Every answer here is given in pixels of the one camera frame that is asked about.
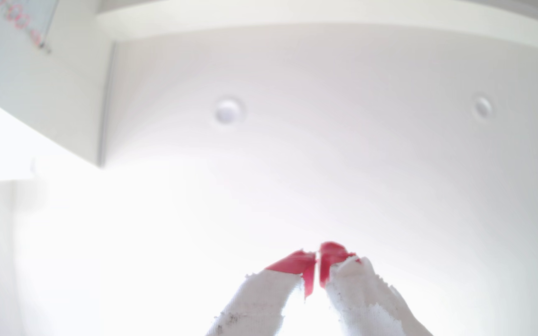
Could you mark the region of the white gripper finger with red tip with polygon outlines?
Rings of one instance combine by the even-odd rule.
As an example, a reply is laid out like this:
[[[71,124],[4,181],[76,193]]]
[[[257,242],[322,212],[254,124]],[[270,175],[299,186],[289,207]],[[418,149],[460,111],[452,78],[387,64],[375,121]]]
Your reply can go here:
[[[320,285],[343,335],[432,335],[367,257],[332,241],[322,243],[319,253]]]
[[[313,293],[315,267],[316,252],[297,250],[246,276],[206,335],[278,335],[290,298]]]

